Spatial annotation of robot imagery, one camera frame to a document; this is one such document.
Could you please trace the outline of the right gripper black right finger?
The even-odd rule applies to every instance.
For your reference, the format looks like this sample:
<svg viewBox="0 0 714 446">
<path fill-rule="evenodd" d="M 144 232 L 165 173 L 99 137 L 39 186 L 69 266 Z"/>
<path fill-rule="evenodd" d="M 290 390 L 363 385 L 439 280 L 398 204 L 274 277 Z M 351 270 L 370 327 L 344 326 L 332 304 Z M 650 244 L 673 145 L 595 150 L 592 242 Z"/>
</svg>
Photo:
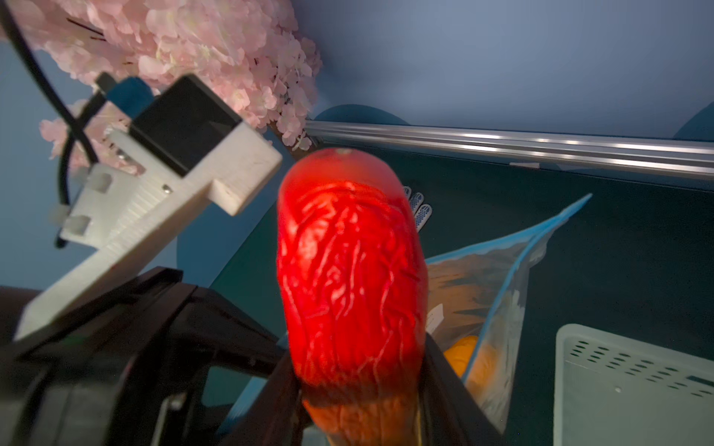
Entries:
<svg viewBox="0 0 714 446">
<path fill-rule="evenodd" d="M 431 336 L 426 337 L 419 383 L 420 434 L 424 445 L 503 445 Z"/>
</svg>

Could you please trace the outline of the large orange mango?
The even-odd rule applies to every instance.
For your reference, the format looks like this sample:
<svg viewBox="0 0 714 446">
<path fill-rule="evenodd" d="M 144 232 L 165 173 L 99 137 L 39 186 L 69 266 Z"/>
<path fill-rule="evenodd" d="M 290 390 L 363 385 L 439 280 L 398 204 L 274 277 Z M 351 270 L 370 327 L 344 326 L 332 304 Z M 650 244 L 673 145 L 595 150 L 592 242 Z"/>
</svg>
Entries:
<svg viewBox="0 0 714 446">
<path fill-rule="evenodd" d="M 446 360 L 459 377 L 465 375 L 470 358 L 476 350 L 478 341 L 478 336 L 466 336 L 457 341 L 457 343 L 444 353 Z M 490 384 L 496 367 L 498 366 L 498 357 L 498 351 L 492 346 L 483 344 L 480 347 L 466 384 L 467 389 L 472 395 L 478 396 Z"/>
</svg>

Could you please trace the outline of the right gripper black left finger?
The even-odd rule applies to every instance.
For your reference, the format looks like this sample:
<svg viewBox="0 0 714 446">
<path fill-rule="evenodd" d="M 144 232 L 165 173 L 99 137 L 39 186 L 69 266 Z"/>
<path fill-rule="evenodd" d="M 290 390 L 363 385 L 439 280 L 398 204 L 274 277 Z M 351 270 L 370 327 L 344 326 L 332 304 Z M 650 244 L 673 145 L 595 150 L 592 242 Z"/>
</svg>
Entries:
<svg viewBox="0 0 714 446">
<path fill-rule="evenodd" d="M 253 405 L 219 445 L 301 445 L 308 422 L 286 351 Z"/>
</svg>

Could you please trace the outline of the clear zip-top bag blue zipper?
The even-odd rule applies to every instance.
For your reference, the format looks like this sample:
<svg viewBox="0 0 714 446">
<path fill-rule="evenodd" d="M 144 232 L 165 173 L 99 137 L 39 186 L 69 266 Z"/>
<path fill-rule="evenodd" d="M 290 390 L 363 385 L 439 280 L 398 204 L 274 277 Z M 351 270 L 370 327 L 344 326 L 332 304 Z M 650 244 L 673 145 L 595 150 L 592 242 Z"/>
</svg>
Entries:
<svg viewBox="0 0 714 446">
<path fill-rule="evenodd" d="M 531 269 L 544 258 L 551 236 L 589 202 L 589 196 L 520 232 L 476 243 L 427 261 L 428 314 L 422 327 L 442 354 L 466 336 L 478 336 L 463 377 L 466 387 L 480 347 L 499 353 L 490 384 L 472 399 L 503 433 L 511 406 Z M 314 396 L 317 422 L 301 445 L 423 445 L 415 368 L 397 363 L 386 371 L 338 382 Z"/>
</svg>

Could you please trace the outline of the red orange mango top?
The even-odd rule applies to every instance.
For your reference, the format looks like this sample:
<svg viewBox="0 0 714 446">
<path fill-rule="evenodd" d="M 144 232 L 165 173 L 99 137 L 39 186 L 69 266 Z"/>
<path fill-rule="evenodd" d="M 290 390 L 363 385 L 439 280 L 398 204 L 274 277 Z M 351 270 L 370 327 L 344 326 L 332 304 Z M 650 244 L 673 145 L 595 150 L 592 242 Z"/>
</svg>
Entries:
<svg viewBox="0 0 714 446">
<path fill-rule="evenodd" d="M 392 169 L 315 152 L 277 200 L 277 282 L 304 408 L 334 445 L 418 444 L 428 272 Z"/>
</svg>

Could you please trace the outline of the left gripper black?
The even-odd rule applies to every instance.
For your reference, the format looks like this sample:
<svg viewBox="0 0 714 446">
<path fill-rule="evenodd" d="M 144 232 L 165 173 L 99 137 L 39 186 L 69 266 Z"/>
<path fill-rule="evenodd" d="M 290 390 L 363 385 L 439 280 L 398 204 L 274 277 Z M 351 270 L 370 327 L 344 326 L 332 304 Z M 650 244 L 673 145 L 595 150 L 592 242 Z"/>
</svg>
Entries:
<svg viewBox="0 0 714 446">
<path fill-rule="evenodd" d="M 270 375 L 276 336 L 217 292 L 156 268 L 1 349 L 5 445 L 215 445 L 209 370 Z"/>
</svg>

